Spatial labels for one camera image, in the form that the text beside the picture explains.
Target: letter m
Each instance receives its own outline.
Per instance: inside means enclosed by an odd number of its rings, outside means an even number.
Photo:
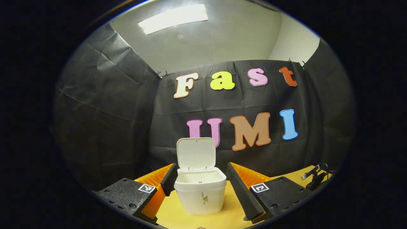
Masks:
[[[269,137],[269,118],[270,113],[268,112],[258,114],[253,127],[243,115],[231,118],[230,123],[234,125],[235,132],[235,145],[232,147],[232,150],[238,151],[246,148],[246,144],[243,143],[243,138],[246,139],[250,147],[254,145],[257,136],[258,140],[256,145],[269,144],[271,142],[271,138]]]

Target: yellow table surface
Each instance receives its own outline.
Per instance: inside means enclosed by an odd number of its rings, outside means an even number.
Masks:
[[[312,176],[304,181],[301,180],[301,176],[309,172],[312,168],[314,168],[313,165],[281,176],[285,176],[305,187],[311,182]],[[253,225],[251,221],[243,220],[245,213],[230,181],[226,181],[223,209],[218,213],[199,216],[185,213],[178,199],[177,192],[174,190],[170,196],[164,199],[156,216],[158,218],[157,223],[169,229],[196,229],[198,227],[206,229],[242,229]]]

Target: black plastic sheet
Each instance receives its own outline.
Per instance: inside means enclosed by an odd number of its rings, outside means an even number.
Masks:
[[[357,130],[357,108],[345,69],[324,41],[304,65],[322,114],[322,163],[337,170],[349,151]]]
[[[110,25],[88,37],[66,63],[56,86],[56,141],[86,188],[142,175],[158,82]]]
[[[288,85],[279,70],[287,67],[293,72],[297,86]],[[268,78],[263,86],[249,83],[247,71],[261,68]],[[235,87],[213,90],[212,74],[227,71]],[[189,95],[175,99],[176,77],[198,73]],[[298,136],[284,140],[284,121],[280,111],[293,109]],[[234,116],[244,115],[253,126],[261,112],[270,113],[267,145],[233,151],[235,130],[230,123]],[[155,98],[149,139],[149,166],[153,169],[177,161],[176,142],[189,137],[187,121],[200,119],[201,136],[210,137],[209,118],[221,118],[220,144],[216,149],[216,167],[226,172],[227,162],[234,162],[268,176],[277,176],[318,164],[323,159],[323,117],[318,93],[299,63],[275,60],[245,60],[223,62],[190,68],[164,76]]]

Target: colorful foam letter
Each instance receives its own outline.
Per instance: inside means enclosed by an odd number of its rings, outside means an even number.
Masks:
[[[176,80],[178,81],[177,92],[174,94],[174,98],[182,98],[188,96],[189,92],[187,92],[185,88],[188,87],[188,89],[191,90],[192,86],[194,86],[194,81],[192,79],[197,80],[198,77],[198,73],[178,76],[176,78]]]
[[[297,86],[297,81],[293,80],[293,78],[291,77],[291,75],[293,75],[293,72],[288,70],[287,67],[280,68],[279,72],[281,72],[283,74],[284,79],[288,85],[290,85],[292,87]]]
[[[202,120],[193,119],[186,122],[189,126],[189,137],[190,138],[200,138],[201,137],[201,125],[204,123]]]
[[[232,74],[229,72],[217,72],[212,75],[212,82],[210,87],[213,90],[227,89],[230,90],[234,88],[234,83],[232,81]]]
[[[269,118],[270,113],[263,112],[257,115],[256,122],[252,127],[243,115],[235,116],[230,119],[230,123],[234,125],[235,131],[235,145],[232,150],[243,150],[246,148],[246,144],[243,143],[243,138],[250,147],[254,145],[254,142],[258,136],[256,145],[266,145],[271,142],[269,137]]]
[[[282,110],[280,112],[280,116],[284,120],[285,134],[282,137],[284,140],[294,139],[298,136],[294,126],[294,113],[293,109]]]
[[[221,118],[211,118],[207,120],[207,123],[210,125],[210,130],[213,140],[215,140],[215,147],[218,147],[221,140],[221,134],[219,125],[222,123]]]
[[[263,75],[264,71],[261,68],[254,68],[247,71],[247,76],[250,77],[249,82],[253,86],[261,86],[267,84],[269,79]]]
[[[201,125],[202,125],[202,120],[199,119],[194,119],[194,120],[189,120],[186,125],[189,127],[189,137],[190,138],[199,138],[201,137]],[[215,147],[218,147],[220,140],[221,140],[221,135],[220,135],[220,129],[219,125],[222,123],[221,118],[211,118],[207,120],[207,123],[210,125],[210,130],[212,133],[212,138],[215,140]]]

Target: ceiling light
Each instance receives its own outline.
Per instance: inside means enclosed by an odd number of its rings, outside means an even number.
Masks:
[[[180,24],[207,20],[204,4],[194,4],[167,10],[139,22],[138,25],[149,35]]]

